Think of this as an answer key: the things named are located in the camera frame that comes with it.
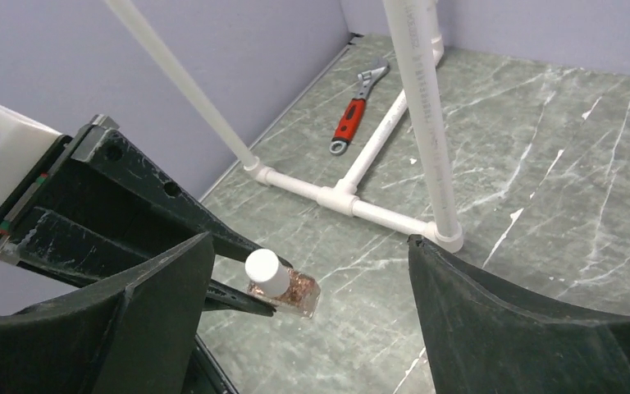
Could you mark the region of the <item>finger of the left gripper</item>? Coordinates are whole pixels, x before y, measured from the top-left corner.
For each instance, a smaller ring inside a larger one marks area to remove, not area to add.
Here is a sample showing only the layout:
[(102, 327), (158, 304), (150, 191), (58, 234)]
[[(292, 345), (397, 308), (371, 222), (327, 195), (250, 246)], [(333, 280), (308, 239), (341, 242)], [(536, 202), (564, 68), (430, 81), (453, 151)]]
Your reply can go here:
[(143, 252), (209, 232), (215, 251), (240, 262), (260, 244), (222, 222), (116, 127), (88, 123), (75, 135), (73, 218)]

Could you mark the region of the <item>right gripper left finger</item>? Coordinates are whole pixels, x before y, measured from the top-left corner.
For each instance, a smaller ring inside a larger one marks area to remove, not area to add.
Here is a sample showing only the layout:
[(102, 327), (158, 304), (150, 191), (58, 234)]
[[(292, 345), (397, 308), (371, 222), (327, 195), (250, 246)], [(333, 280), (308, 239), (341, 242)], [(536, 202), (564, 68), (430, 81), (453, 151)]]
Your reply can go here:
[(0, 315), (0, 393), (179, 393), (212, 276), (208, 233)]

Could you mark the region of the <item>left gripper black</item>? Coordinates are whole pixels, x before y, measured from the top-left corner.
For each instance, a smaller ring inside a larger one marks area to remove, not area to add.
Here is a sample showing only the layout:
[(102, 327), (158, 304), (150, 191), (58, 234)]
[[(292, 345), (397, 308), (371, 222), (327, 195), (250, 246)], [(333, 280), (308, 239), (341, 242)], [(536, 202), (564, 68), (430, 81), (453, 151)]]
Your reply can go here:
[[(63, 134), (0, 104), (0, 208)], [(215, 254), (244, 261), (258, 245), (220, 224), (186, 227), (181, 222), (142, 214), (121, 231), (101, 231), (50, 209), (36, 208), (11, 228), (8, 244), (23, 268), (84, 287), (133, 268), (189, 238), (207, 232)]]

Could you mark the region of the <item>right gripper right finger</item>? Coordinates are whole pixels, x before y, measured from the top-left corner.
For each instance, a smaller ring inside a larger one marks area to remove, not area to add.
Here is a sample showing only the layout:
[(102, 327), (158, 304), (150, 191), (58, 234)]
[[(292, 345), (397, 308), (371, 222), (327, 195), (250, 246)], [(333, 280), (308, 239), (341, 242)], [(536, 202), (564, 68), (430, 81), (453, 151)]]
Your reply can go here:
[(411, 235), (409, 278), (439, 393), (630, 393), (630, 316), (518, 286)]

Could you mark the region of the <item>white nail polish cap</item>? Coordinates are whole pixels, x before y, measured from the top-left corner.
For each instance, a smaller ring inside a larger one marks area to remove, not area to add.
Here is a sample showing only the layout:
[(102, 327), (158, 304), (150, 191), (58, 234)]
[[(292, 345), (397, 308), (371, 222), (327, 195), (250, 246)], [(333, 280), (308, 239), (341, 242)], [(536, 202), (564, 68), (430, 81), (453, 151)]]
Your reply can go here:
[(290, 275), (272, 250), (255, 250), (244, 264), (247, 276), (265, 296), (278, 297), (288, 291)]

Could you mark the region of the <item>glitter nail polish bottle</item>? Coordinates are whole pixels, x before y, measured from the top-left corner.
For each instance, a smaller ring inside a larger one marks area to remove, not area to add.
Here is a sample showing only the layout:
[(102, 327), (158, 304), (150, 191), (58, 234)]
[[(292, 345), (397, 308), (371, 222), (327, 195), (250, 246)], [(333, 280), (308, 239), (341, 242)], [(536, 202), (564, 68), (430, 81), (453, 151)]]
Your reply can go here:
[(312, 318), (321, 295), (321, 287), (317, 281), (305, 273), (285, 267), (290, 279), (286, 292), (277, 296), (267, 295), (255, 282), (250, 281), (247, 292), (261, 301), (273, 306), (276, 311)]

